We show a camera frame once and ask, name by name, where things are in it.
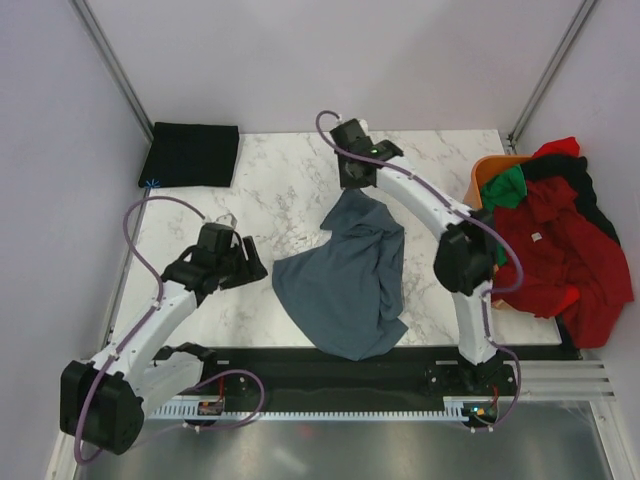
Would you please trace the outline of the blue-grey t shirt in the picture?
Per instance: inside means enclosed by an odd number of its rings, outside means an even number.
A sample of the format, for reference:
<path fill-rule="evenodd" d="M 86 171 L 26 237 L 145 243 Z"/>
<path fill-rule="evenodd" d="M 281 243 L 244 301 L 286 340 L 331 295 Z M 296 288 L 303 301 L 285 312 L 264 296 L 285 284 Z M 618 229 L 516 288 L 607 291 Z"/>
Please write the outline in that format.
<path fill-rule="evenodd" d="M 331 234 L 324 245 L 275 261 L 278 300 L 322 352 L 351 361 L 386 354 L 408 330 L 404 227 L 382 202 L 346 190 L 321 228 Z"/>

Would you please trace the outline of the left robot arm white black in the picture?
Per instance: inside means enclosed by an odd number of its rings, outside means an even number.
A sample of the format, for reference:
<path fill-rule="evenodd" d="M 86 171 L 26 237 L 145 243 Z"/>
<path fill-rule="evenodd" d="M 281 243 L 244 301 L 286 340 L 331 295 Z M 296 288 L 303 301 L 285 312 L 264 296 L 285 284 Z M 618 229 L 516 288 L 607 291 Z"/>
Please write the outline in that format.
<path fill-rule="evenodd" d="M 220 378 L 218 367 L 207 361 L 212 350 L 165 342 L 209 295 L 266 276 L 252 237 L 227 225 L 204 224 L 197 242 L 165 268 L 142 317 L 89 361 L 65 367 L 60 430 L 120 455 L 134 445 L 145 420 L 173 397 L 191 388 L 211 392 Z"/>

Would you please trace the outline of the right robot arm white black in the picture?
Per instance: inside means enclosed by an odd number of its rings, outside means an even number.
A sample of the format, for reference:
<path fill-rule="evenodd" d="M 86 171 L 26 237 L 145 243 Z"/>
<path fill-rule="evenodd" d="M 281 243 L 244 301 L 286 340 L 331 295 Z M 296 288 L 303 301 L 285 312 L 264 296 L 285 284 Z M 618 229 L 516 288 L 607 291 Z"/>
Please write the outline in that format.
<path fill-rule="evenodd" d="M 491 313 L 497 244 L 492 215 L 423 179 L 400 147 L 389 140 L 373 142 L 358 119 L 340 121 L 329 135 L 326 142 L 338 158 L 343 188 L 371 186 L 385 192 L 438 241 L 433 270 L 454 302 L 459 384 L 473 394 L 492 388 L 502 368 Z"/>

